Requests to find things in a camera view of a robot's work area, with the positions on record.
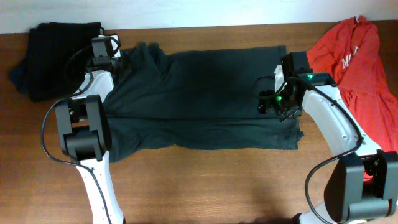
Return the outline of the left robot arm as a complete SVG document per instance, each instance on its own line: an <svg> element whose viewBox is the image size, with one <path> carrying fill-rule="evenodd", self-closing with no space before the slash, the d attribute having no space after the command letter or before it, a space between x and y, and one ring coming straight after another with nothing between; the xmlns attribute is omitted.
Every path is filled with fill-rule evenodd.
<svg viewBox="0 0 398 224"><path fill-rule="evenodd" d="M114 88L116 62L121 56L117 34L91 40L93 56L84 80L72 96L54 107L60 146L83 179L93 223L125 223L109 169L111 131L103 102Z"/></svg>

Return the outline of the dark green t-shirt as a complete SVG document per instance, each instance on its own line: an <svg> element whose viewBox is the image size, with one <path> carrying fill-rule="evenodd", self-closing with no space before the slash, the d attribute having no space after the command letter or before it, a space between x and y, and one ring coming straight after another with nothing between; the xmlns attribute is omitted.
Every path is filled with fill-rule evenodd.
<svg viewBox="0 0 398 224"><path fill-rule="evenodd" d="M112 136L109 160L141 149L296 150L299 117L258 110L275 89L283 45L166 54L159 44L124 49L121 74L103 106Z"/></svg>

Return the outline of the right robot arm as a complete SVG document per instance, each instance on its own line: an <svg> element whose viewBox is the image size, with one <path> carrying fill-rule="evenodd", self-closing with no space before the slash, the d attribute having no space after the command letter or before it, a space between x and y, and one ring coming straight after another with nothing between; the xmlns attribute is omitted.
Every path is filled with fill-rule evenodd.
<svg viewBox="0 0 398 224"><path fill-rule="evenodd" d="M397 153L385 152L373 141L346 107L328 73L276 66L270 76L275 87L259 99L271 100L282 114L293 115L296 106L314 120L331 153L305 179L305 197L310 210L294 216L294 223L366 223L390 217L397 210ZM323 202L314 206L309 194L313 174L335 163L325 186Z"/></svg>

